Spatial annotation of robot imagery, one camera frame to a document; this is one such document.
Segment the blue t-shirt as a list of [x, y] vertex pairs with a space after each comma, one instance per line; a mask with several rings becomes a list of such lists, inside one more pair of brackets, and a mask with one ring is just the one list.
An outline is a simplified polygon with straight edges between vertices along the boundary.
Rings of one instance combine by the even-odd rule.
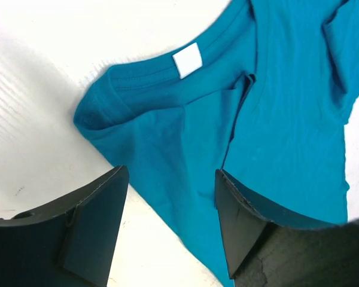
[[347, 221], [344, 126], [359, 97], [359, 1], [232, 1], [182, 49], [111, 66], [74, 124], [224, 286], [215, 171]]

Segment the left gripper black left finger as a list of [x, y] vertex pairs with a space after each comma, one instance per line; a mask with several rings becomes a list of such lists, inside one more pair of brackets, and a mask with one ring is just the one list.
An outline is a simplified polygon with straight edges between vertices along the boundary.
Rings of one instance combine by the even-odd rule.
[[118, 166], [49, 203], [0, 218], [0, 286], [106, 286], [129, 173]]

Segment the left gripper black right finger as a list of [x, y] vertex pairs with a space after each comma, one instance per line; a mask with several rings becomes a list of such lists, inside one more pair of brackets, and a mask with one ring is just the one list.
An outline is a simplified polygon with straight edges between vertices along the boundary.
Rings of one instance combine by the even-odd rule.
[[330, 224], [215, 173], [229, 277], [236, 286], [359, 286], [359, 219]]

